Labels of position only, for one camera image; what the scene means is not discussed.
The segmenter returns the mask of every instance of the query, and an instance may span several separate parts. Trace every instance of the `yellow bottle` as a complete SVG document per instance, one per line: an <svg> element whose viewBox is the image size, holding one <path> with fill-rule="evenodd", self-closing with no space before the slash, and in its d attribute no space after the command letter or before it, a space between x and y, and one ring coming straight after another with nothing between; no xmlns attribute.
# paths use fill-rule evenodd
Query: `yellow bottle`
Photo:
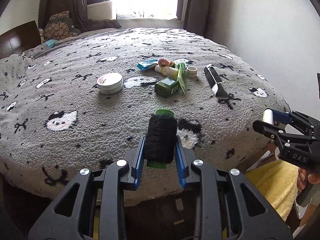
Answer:
<svg viewBox="0 0 320 240"><path fill-rule="evenodd" d="M166 77L174 77L177 78L179 70L173 67L161 67L159 65L155 66L155 71L161 73Z"/></svg>

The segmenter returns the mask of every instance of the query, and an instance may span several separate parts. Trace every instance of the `green box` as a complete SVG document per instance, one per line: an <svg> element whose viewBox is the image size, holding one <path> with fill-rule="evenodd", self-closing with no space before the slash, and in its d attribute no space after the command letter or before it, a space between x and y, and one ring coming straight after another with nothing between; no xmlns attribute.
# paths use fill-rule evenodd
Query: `green box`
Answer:
<svg viewBox="0 0 320 240"><path fill-rule="evenodd" d="M178 90L178 87L179 82L176 78L166 77L165 79L155 84L155 93L164 98L168 98Z"/></svg>

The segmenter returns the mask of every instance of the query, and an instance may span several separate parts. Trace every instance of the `metal tin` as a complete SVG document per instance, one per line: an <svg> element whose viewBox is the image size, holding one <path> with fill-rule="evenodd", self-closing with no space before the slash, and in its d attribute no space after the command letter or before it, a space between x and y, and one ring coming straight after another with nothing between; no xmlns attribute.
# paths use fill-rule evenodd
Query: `metal tin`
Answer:
<svg viewBox="0 0 320 240"><path fill-rule="evenodd" d="M104 95L112 95L123 87L123 78L119 73L108 73L97 79L99 92Z"/></svg>

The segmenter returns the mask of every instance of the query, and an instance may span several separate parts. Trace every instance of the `small blue item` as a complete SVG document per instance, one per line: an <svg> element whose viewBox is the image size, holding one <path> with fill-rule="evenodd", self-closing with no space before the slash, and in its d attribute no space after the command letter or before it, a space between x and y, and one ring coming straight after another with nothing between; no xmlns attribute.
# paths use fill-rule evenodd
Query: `small blue item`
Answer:
<svg viewBox="0 0 320 240"><path fill-rule="evenodd" d="M139 62L137 64L137 67L140 70L147 70L147 69L153 68L153 67L155 67L157 65L158 65L158 60L157 59L152 59L152 60L146 60L146 61Z"/></svg>
<svg viewBox="0 0 320 240"><path fill-rule="evenodd" d="M57 40L48 40L44 44L46 44L49 48L53 48L56 42Z"/></svg>

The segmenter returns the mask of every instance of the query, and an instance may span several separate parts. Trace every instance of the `bed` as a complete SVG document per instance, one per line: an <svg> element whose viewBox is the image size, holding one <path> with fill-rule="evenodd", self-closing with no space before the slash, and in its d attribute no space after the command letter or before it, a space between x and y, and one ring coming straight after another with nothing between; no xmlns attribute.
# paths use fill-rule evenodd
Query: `bed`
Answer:
<svg viewBox="0 0 320 240"><path fill-rule="evenodd" d="M165 57L198 68L186 95L154 93L164 77L136 64ZM217 100L204 75L212 64L228 99ZM118 72L123 89L102 95L96 85ZM157 109L178 119L184 147L219 169L245 162L268 143L252 123L266 108L289 111L284 98L255 69L219 45L182 29L137 28L83 35L52 49L38 46L0 60L0 173L12 185L53 198L82 168L103 169L135 148ZM175 163L144 167L127 203L180 190Z"/></svg>

